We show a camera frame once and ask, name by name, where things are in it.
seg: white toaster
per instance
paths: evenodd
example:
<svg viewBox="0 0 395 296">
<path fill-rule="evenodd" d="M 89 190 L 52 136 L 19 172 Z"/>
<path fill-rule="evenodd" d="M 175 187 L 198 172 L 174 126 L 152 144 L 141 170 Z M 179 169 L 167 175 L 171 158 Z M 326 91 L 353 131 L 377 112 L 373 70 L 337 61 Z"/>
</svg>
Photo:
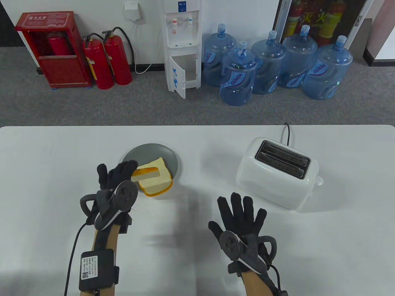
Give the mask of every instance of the white toaster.
<svg viewBox="0 0 395 296">
<path fill-rule="evenodd" d="M 256 138 L 248 146 L 236 183 L 260 197 L 290 210 L 298 210 L 312 195 L 319 164 L 310 156 L 266 138 Z"/>
</svg>

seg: black glove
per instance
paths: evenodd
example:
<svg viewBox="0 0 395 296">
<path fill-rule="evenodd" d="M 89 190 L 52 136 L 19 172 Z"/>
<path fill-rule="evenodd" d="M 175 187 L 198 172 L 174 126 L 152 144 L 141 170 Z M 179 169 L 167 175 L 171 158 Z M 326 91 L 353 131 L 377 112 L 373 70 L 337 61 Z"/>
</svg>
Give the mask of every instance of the black glove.
<svg viewBox="0 0 395 296">
<path fill-rule="evenodd" d="M 233 214 L 225 197 L 219 197 L 217 200 L 225 229 L 236 234 L 241 240 L 243 239 L 242 237 L 247 234 L 255 234 L 258 236 L 267 215 L 266 210 L 259 209 L 254 221 L 254 207 L 252 205 L 251 197 L 244 197 L 244 210 L 241 205 L 241 197 L 239 194 L 233 192 L 230 200 L 232 203 Z M 210 221 L 209 229 L 219 242 L 223 230 L 218 223 Z M 264 243 L 258 245 L 258 254 L 262 259 L 264 259 L 266 266 L 269 267 L 271 262 Z M 238 276 L 241 276 L 242 272 L 247 272 L 249 270 L 250 269 L 247 266 L 239 261 L 234 261 L 228 266 L 228 272 L 230 274 L 236 272 Z M 276 288 L 267 273 L 258 274 L 258 276 L 270 288 L 274 296 L 279 295 L 279 290 Z"/>
<path fill-rule="evenodd" d="M 98 165 L 97 172 L 99 175 L 100 189 L 115 190 L 123 181 L 130 180 L 133 172 L 137 169 L 138 164 L 134 160 L 124 161 L 116 166 L 115 169 L 107 173 L 107 167 L 104 163 Z M 93 203 L 92 212 L 97 205 Z M 132 223 L 132 219 L 128 215 L 130 210 L 120 213 L 114 220 L 114 224 L 121 225 L 120 233 L 126 233 L 127 226 Z"/>
<path fill-rule="evenodd" d="M 98 165 L 100 189 L 115 189 L 123 181 L 130 180 L 133 172 L 137 169 L 138 164 L 134 160 L 124 161 L 107 173 L 107 167 L 104 163 Z"/>
</svg>

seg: water bottle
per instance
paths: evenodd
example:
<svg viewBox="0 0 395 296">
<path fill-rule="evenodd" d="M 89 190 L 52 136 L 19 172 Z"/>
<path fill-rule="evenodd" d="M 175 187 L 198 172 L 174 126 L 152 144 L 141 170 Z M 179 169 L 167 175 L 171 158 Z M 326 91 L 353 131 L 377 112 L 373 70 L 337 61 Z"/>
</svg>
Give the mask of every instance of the water bottle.
<svg viewBox="0 0 395 296">
<path fill-rule="evenodd" d="M 218 25 L 218 33 L 209 36 L 204 42 L 203 78 L 207 84 L 221 85 L 222 61 L 237 47 L 236 39 L 225 33 L 225 24 Z"/>
<path fill-rule="evenodd" d="M 252 89 L 254 94 L 268 94 L 277 86 L 281 63 L 285 57 L 285 48 L 281 43 L 276 42 L 276 38 L 277 32 L 270 31 L 268 39 L 256 42 L 251 48 L 258 63 Z"/>
<path fill-rule="evenodd" d="M 300 35 L 285 38 L 283 45 L 286 57 L 282 63 L 278 84 L 285 88 L 296 88 L 317 60 L 317 43 L 309 36 L 309 25 L 303 25 Z"/>
<path fill-rule="evenodd" d="M 238 49 L 225 56 L 222 66 L 221 99 L 232 106 L 241 106 L 249 102 L 254 86 L 257 60 L 247 50 L 247 42 L 242 41 Z"/>
<path fill-rule="evenodd" d="M 326 100 L 335 94 L 352 62 L 352 54 L 344 48 L 346 36 L 339 36 L 336 44 L 326 45 L 318 51 L 315 66 L 303 81 L 303 91 L 312 99 Z"/>
</svg>

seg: red fire extinguisher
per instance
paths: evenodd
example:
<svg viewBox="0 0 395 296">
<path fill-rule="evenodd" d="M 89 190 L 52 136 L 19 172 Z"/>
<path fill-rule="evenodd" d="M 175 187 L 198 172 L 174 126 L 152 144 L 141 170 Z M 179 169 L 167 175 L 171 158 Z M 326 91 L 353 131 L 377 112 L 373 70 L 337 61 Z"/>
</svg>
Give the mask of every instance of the red fire extinguisher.
<svg viewBox="0 0 395 296">
<path fill-rule="evenodd" d="M 129 63 L 126 57 L 122 38 L 114 35 L 114 30 L 116 29 L 122 31 L 130 44 L 128 36 L 124 32 L 124 30 L 119 27 L 115 27 L 111 31 L 103 32 L 103 34 L 105 34 L 103 44 L 105 51 L 107 52 L 108 59 L 110 60 L 112 69 L 114 71 L 115 81 L 119 85 L 127 85 L 132 82 L 132 73 L 130 72 Z"/>
<path fill-rule="evenodd" d="M 60 32 L 52 32 L 48 35 L 48 42 L 56 56 L 69 56 L 73 54 L 70 43 L 66 36 Z"/>
<path fill-rule="evenodd" d="M 110 66 L 108 65 L 103 44 L 100 40 L 94 39 L 93 35 L 103 39 L 102 36 L 96 33 L 84 37 L 84 53 L 98 88 L 101 90 L 108 90 L 114 86 L 113 76 Z"/>
</svg>

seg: toaster slot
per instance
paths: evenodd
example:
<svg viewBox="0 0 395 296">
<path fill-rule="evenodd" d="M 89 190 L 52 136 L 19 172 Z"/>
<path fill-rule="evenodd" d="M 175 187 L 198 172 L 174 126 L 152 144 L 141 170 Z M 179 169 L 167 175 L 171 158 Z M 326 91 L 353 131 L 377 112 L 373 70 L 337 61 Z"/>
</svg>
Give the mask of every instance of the toaster slot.
<svg viewBox="0 0 395 296">
<path fill-rule="evenodd" d="M 262 142 L 255 159 L 298 179 L 305 177 L 310 164 L 308 157 L 267 140 Z"/>
<path fill-rule="evenodd" d="M 263 152 L 259 153 L 258 160 L 299 179 L 301 179 L 305 173 L 303 170 L 278 160 L 270 155 L 264 154 Z"/>
<path fill-rule="evenodd" d="M 300 165 L 302 167 L 307 167 L 309 162 L 307 157 L 292 153 L 290 151 L 285 151 L 281 147 L 277 147 L 269 142 L 263 144 L 261 152 L 269 154 L 275 158 L 282 159 L 286 162 Z"/>
</svg>

